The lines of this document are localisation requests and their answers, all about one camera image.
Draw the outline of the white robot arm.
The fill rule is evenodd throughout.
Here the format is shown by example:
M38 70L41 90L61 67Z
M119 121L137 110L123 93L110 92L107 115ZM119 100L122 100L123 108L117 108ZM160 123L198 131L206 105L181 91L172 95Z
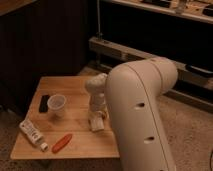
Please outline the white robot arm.
M175 64L164 57L126 62L85 82L89 123L102 130L110 119L123 171L176 171L156 99L177 81Z

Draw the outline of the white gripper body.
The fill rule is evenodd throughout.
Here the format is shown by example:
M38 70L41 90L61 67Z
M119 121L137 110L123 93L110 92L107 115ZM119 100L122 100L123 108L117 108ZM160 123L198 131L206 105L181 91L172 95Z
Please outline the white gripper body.
M92 116L101 116L103 111L106 111L106 103L104 100L89 102L89 113Z

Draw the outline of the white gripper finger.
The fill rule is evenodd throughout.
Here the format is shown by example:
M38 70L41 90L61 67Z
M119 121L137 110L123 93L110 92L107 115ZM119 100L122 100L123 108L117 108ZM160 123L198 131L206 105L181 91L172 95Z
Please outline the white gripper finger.
M89 122L91 128L95 128L96 124L95 124L95 119L93 116L89 116L88 122Z
M102 116L102 119L105 120L107 118L107 112L103 111L102 114L101 114L101 116Z

